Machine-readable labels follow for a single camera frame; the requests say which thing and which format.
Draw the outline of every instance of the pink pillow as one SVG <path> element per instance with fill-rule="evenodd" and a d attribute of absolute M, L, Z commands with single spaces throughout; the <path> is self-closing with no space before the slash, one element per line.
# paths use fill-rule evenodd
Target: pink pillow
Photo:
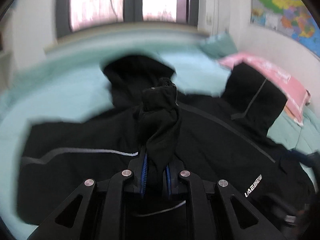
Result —
<path fill-rule="evenodd" d="M 295 122 L 302 124 L 303 107 L 310 102 L 310 94 L 303 85 L 285 70 L 271 62 L 249 53 L 240 52 L 219 60 L 221 65 L 233 69 L 240 63 L 246 63 L 258 70 L 269 81 L 276 85 L 287 97 L 286 107 L 294 116 Z"/>

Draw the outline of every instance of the window frame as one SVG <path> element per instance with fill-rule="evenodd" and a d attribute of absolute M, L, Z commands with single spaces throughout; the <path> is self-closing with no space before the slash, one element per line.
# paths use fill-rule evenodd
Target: window frame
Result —
<path fill-rule="evenodd" d="M 123 0 L 123 19 L 124 21 L 119 22 L 110 22 L 103 24 L 92 25 L 87 28 L 82 28 L 77 31 L 72 31 L 71 21 L 70 21 L 70 0 L 56 0 L 55 8 L 55 22 L 56 22 L 56 35 L 57 38 L 61 38 L 72 33 L 77 33 L 83 30 L 104 26 L 112 24 L 122 24 L 122 23 L 132 23 L 132 22 L 143 22 L 143 13 L 142 13 L 142 0 Z M 177 10 L 177 19 L 182 19 L 185 17 L 186 22 L 178 21 L 175 24 L 184 24 L 184 25 L 198 25 L 198 14 L 199 14 L 199 0 L 186 0 L 186 12 L 178 13 Z"/>

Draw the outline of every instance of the map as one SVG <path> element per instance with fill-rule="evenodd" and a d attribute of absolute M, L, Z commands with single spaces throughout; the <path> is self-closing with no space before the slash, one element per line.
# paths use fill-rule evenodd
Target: map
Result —
<path fill-rule="evenodd" d="M 301 0 L 252 0 L 251 23 L 290 36 L 320 57 L 320 29 Z"/>

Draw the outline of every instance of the window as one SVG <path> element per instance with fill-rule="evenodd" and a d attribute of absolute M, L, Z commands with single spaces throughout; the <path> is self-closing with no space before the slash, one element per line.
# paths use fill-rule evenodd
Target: window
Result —
<path fill-rule="evenodd" d="M 72 31 L 107 22 L 123 22 L 123 0 L 70 0 Z"/>
<path fill-rule="evenodd" d="M 142 0 L 144 21 L 176 22 L 177 0 Z"/>
<path fill-rule="evenodd" d="M 57 0 L 57 36 L 120 22 L 163 21 L 196 26 L 198 7 L 199 0 Z"/>

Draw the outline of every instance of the black jacket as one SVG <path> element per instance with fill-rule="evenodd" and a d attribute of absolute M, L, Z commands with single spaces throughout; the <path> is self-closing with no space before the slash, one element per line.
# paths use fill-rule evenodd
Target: black jacket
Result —
<path fill-rule="evenodd" d="M 84 180 L 127 168 L 141 145 L 155 189 L 175 154 L 186 169 L 204 180 L 226 179 L 252 203 L 274 193 L 303 209 L 315 194 L 312 182 L 267 138 L 284 94 L 246 64 L 233 69 L 221 98 L 179 93 L 169 80 L 173 73 L 144 56 L 121 58 L 104 68 L 114 109 L 85 123 L 34 125 L 20 163 L 20 217 L 40 224 Z"/>

